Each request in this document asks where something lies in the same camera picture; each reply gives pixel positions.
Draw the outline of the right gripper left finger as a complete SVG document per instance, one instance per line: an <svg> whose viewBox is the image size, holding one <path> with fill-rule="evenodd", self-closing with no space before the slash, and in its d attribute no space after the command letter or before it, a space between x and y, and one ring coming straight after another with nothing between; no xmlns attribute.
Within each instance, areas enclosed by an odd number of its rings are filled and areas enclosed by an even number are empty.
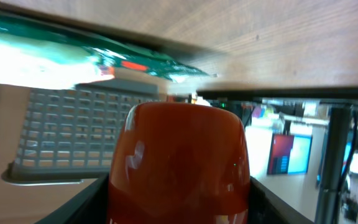
<svg viewBox="0 0 358 224"><path fill-rule="evenodd" d="M101 176L35 224L105 224L108 175Z"/></svg>

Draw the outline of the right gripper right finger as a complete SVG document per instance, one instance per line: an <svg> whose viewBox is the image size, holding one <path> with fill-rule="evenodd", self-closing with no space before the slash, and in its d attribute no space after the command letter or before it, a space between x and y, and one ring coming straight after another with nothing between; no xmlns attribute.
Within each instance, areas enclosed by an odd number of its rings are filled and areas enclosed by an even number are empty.
<svg viewBox="0 0 358 224"><path fill-rule="evenodd" d="M311 220L250 178L248 224L313 224Z"/></svg>

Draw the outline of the green cap sauce bottle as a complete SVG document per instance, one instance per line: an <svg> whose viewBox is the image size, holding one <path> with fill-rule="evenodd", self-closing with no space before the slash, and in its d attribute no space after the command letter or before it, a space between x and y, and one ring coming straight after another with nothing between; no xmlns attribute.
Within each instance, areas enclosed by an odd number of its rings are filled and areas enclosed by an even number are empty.
<svg viewBox="0 0 358 224"><path fill-rule="evenodd" d="M250 171L233 113L143 103L122 127L108 182L108 223L246 223Z"/></svg>

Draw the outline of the green 3M gloves packet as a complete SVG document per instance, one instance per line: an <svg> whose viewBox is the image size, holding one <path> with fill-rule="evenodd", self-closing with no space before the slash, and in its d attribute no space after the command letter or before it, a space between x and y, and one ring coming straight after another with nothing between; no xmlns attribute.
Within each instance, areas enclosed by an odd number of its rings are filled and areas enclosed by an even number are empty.
<svg viewBox="0 0 358 224"><path fill-rule="evenodd" d="M181 83L190 77L207 77L198 68L175 61L168 55L153 50L120 43L100 35L83 34L69 29L50 26L35 20L0 13L0 32L36 40L81 47L100 57L99 65L126 68L148 75Z"/></svg>

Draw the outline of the teal white sachet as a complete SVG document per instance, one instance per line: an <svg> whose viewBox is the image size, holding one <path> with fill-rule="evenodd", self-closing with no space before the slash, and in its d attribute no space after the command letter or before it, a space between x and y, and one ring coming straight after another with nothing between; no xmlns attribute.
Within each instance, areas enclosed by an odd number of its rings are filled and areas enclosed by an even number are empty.
<svg viewBox="0 0 358 224"><path fill-rule="evenodd" d="M51 90L115 78L99 65L93 52L81 47L0 32L0 84Z"/></svg>

